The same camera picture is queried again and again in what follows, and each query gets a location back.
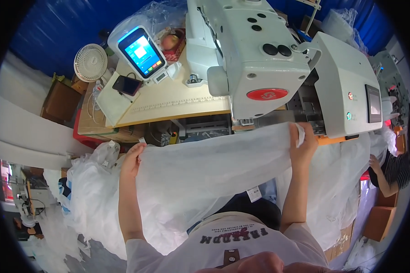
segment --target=water bottle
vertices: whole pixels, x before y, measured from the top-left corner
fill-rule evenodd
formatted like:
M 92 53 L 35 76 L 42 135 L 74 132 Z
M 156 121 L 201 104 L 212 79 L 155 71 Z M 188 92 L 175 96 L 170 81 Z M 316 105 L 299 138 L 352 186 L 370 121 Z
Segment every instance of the water bottle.
M 100 92 L 102 92 L 103 85 L 100 83 L 100 80 L 96 81 L 96 86 L 93 88 L 93 109 L 96 111 L 100 110 L 100 107 L 97 105 L 96 99 Z

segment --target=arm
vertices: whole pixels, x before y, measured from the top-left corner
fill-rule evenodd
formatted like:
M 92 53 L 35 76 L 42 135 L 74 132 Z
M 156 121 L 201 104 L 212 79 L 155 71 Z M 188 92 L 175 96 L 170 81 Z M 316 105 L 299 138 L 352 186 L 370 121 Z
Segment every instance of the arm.
M 143 152 L 145 143 L 132 147 L 123 161 L 120 172 L 118 221 L 125 242 L 129 239 L 143 239 L 143 227 L 140 208 L 138 207 L 135 177 L 138 173 L 141 160 L 138 156 Z
M 388 184 L 376 156 L 370 155 L 369 163 L 370 163 L 370 167 L 372 167 L 373 171 L 376 173 L 376 176 L 378 178 L 379 190 L 382 192 L 384 197 L 390 197 L 393 194 L 397 193 L 399 191 L 398 182 L 395 181 L 393 182 L 392 185 Z
M 282 208 L 280 231 L 282 233 L 293 223 L 305 223 L 308 202 L 308 168 L 317 149 L 318 141 L 310 123 L 299 123 L 305 130 L 304 143 L 296 148 L 299 140 L 298 128 L 290 123 L 290 159 L 292 176 Z

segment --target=label tag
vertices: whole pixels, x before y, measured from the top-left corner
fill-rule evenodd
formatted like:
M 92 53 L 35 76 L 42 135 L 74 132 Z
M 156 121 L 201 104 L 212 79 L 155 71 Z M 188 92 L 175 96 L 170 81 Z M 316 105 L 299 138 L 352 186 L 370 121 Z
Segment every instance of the label tag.
M 247 195 L 249 196 L 251 203 L 261 199 L 262 197 L 260 188 L 258 188 L 258 186 L 248 189 L 246 192 L 247 192 Z

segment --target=red logo emblem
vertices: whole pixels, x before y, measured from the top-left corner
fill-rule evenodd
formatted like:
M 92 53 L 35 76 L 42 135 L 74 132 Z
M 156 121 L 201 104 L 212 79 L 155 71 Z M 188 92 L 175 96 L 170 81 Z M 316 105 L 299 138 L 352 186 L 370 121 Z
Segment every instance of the red logo emblem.
M 255 101 L 272 101 L 285 97 L 288 91 L 280 88 L 258 89 L 247 93 L 247 97 Z

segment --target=white fan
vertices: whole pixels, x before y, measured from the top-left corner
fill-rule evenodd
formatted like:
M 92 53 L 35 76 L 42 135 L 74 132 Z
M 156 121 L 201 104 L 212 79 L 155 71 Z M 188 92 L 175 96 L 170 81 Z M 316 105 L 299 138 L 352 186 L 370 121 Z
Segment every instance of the white fan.
M 76 76 L 87 83 L 102 78 L 104 85 L 106 85 L 112 76 L 107 67 L 108 56 L 98 44 L 89 44 L 82 47 L 74 58 Z

